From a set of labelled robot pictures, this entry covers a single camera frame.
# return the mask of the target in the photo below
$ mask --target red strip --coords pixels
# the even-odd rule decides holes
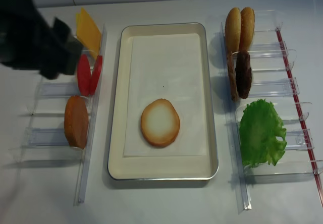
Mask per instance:
[[[281,35],[279,28],[276,29],[276,33],[277,33],[278,42],[281,44],[281,46],[280,46],[281,50],[285,50],[284,42],[283,42],[282,35]],[[285,51],[283,51],[283,59],[284,59],[285,67],[287,67],[289,65],[289,63],[288,63],[288,58],[287,58],[287,54]],[[286,69],[286,71],[287,71],[288,78],[292,79],[293,75],[292,75],[292,71],[290,70],[290,68],[288,67],[288,69]],[[292,82],[292,89],[295,89],[295,88],[296,88],[296,86],[295,86],[294,82]],[[295,103],[299,103],[298,95],[294,95],[294,101],[295,101]],[[303,115],[303,112],[302,112],[302,108],[301,108],[300,104],[296,104],[296,109],[298,112],[298,116],[301,117]],[[307,127],[306,127],[305,121],[300,121],[300,124],[301,124],[302,130],[304,131],[304,133],[307,133]],[[305,142],[306,142],[307,146],[311,146],[311,142],[308,140],[308,138],[305,138]],[[308,152],[309,159],[315,160],[313,149],[308,149],[307,152]],[[312,164],[313,171],[315,169],[317,169],[316,162],[312,162],[311,164]],[[323,206],[323,189],[322,189],[321,179],[320,179],[319,175],[314,174],[314,177],[315,177],[315,181],[316,181],[318,195],[321,200],[321,205]]]

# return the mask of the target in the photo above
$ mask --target white paper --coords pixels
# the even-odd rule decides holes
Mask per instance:
[[[200,38],[197,34],[133,39],[124,156],[206,155],[207,130]],[[143,138],[140,118],[147,105],[167,99],[180,118],[171,145],[155,148]]]

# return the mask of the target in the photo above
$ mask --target tray rim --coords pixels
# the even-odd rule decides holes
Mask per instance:
[[[209,60],[208,60],[208,51],[207,51],[207,39],[206,39],[206,29],[205,27],[199,23],[199,22],[187,22],[187,23],[165,23],[165,24],[146,24],[146,25],[129,25],[129,26],[126,26],[122,32],[121,32],[121,36],[120,36],[120,45],[119,45],[119,58],[118,58],[118,65],[116,65],[116,67],[118,67],[118,71],[117,71],[117,83],[116,83],[116,87],[117,87],[117,84],[118,84],[118,72],[119,72],[119,67],[120,67],[120,55],[121,55],[121,47],[122,47],[122,37],[123,37],[123,34],[125,32],[126,29],[130,28],[130,27],[153,27],[153,26],[179,26],[179,25],[198,25],[202,28],[203,30],[203,35],[205,37],[205,39],[203,40],[202,38],[200,38],[201,40],[201,43],[205,43],[205,53],[204,53],[204,56],[205,56],[205,61],[206,61],[206,64],[207,64],[207,73],[208,73],[208,76],[209,76]],[[209,91],[208,90],[205,90],[205,92],[207,92],[209,94],[209,97],[210,97],[210,105],[211,105],[211,109],[212,109],[212,112],[214,112],[214,109],[213,109],[213,99],[212,99],[212,95],[211,95],[211,82],[210,82],[210,79],[209,79]],[[212,166],[213,164],[216,164],[216,167],[214,168],[214,171],[211,171],[211,174],[207,177],[160,177],[160,178],[124,178],[124,179],[120,179],[120,178],[116,178],[113,176],[113,174],[111,173],[110,171],[110,152],[111,152],[111,139],[112,139],[112,130],[113,130],[113,121],[114,121],[114,113],[115,113],[115,102],[116,102],[116,97],[114,99],[114,110],[113,110],[113,119],[112,119],[112,125],[111,125],[111,134],[110,134],[110,140],[109,140],[109,153],[108,153],[108,156],[107,156],[107,172],[109,174],[109,176],[115,180],[115,181],[209,181],[210,179],[212,179],[218,172],[219,170],[219,155],[218,155],[218,148],[217,148],[217,139],[216,139],[216,130],[215,130],[215,122],[214,122],[214,115],[212,115],[212,126],[213,126],[213,134],[214,134],[214,147],[215,147],[215,150],[216,150],[216,153],[215,153],[215,159],[212,159],[211,157],[209,158],[209,161],[210,161],[210,167],[211,167],[211,170],[212,170]]]

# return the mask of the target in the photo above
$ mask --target bottom bun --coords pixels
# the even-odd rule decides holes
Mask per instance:
[[[155,147],[166,147],[175,141],[180,131],[180,118],[172,104],[158,99],[149,104],[141,115],[141,132]]]

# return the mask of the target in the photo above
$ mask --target clear acrylic holder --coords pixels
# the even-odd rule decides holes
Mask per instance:
[[[323,203],[322,187],[318,175],[323,172],[323,160],[315,160],[313,157],[313,140],[310,130],[306,128],[305,121],[309,115],[310,103],[298,103],[299,89],[296,79],[292,77],[291,70],[296,60],[296,51],[288,50],[280,35],[282,24],[277,23],[274,11],[261,12],[265,21],[271,26],[259,28],[255,26],[253,44],[250,47],[250,64],[253,73],[266,72],[272,74],[276,71],[287,72],[285,78],[271,81],[254,81],[249,97],[268,98],[270,96],[294,97],[295,104],[289,102],[289,106],[275,104],[275,108],[287,128],[286,141],[288,142],[286,152],[276,166],[267,163],[260,164],[256,168],[243,166],[240,152],[239,122],[246,105],[244,100],[238,103],[231,101],[230,82],[226,77],[227,101],[226,121],[228,125],[228,138],[231,150],[233,175],[237,176],[236,194],[239,206],[244,210],[251,209],[251,197],[249,193],[249,182],[246,177],[253,176],[284,176],[290,174],[312,174],[315,177],[321,202]],[[255,21],[259,21],[259,14],[255,12]],[[221,25],[221,46],[223,54],[223,74],[227,75],[227,51],[225,47],[225,23]],[[234,63],[237,52],[233,53]]]
[[[103,26],[100,55],[103,57],[106,46],[106,29]],[[90,68],[93,69],[95,59],[86,54]],[[64,135],[64,112],[66,102],[72,95],[80,95],[75,76],[60,75],[56,80],[41,78],[35,95],[27,103],[30,123],[26,128],[25,140],[20,148],[9,149],[9,153],[18,163],[39,163],[37,166],[51,166],[49,162],[59,162],[59,166],[69,166],[71,162],[80,161],[79,175],[74,204],[85,200],[88,170],[93,145],[96,112],[98,107],[102,74],[91,97],[84,97],[89,114],[87,143],[84,150],[70,147]]]

